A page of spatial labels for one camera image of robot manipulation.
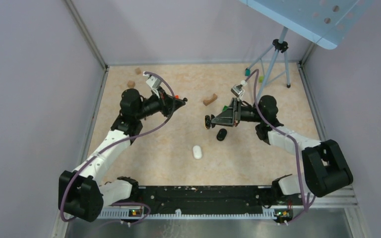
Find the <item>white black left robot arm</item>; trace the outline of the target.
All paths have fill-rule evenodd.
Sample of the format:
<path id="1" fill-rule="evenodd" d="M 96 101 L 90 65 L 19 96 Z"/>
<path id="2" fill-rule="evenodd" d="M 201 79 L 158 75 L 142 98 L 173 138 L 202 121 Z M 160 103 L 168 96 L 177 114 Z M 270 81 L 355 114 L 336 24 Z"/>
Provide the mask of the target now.
<path id="1" fill-rule="evenodd" d="M 121 95 L 120 113 L 102 143 L 72 172 L 64 171 L 60 175 L 58 207 L 61 219 L 64 222 L 75 218 L 93 222 L 104 207 L 118 201 L 124 201 L 127 205 L 135 204 L 139 199 L 137 181 L 121 177 L 101 185 L 103 177 L 137 138 L 161 128 L 159 125 L 143 133 L 143 119 L 161 113 L 169 120 L 187 101 L 187 98 L 180 99 L 174 94 L 167 94 L 162 87 L 158 87 L 149 98 L 143 97 L 136 89 L 126 89 Z"/>

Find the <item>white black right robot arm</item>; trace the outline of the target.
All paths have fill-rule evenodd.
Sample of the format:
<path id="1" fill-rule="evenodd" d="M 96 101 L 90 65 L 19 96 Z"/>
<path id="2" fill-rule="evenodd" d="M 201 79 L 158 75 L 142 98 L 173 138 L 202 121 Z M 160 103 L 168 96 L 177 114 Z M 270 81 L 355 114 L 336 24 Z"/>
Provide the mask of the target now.
<path id="1" fill-rule="evenodd" d="M 255 122 L 255 132 L 261 141 L 296 156 L 296 164 L 303 172 L 273 181 L 271 198 L 277 204 L 285 204 L 291 195 L 302 191 L 324 197 L 353 183 L 352 172 L 336 141 L 302 136 L 280 123 L 277 114 L 273 96 L 262 96 L 257 105 L 233 98 L 219 115 L 206 115 L 204 125 L 210 129 L 217 125 L 235 127 L 242 121 Z"/>

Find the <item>black earbud charging case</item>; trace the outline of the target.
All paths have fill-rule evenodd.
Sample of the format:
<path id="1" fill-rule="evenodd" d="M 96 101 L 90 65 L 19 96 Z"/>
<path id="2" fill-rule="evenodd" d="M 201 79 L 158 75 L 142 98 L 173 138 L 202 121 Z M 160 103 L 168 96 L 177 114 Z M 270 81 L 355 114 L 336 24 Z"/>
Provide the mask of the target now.
<path id="1" fill-rule="evenodd" d="M 216 135 L 216 139 L 218 141 L 223 141 L 226 138 L 227 134 L 228 134 L 228 131 L 226 129 L 222 128 L 218 131 L 218 133 Z"/>

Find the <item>white earbud charging case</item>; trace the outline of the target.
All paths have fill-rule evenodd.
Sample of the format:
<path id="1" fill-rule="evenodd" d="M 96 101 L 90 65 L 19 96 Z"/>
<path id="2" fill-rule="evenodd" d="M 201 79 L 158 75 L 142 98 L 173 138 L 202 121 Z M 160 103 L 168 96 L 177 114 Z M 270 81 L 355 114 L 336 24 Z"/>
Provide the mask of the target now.
<path id="1" fill-rule="evenodd" d="M 193 146 L 192 155 L 196 160 L 200 160 L 203 157 L 202 148 L 199 145 Z"/>

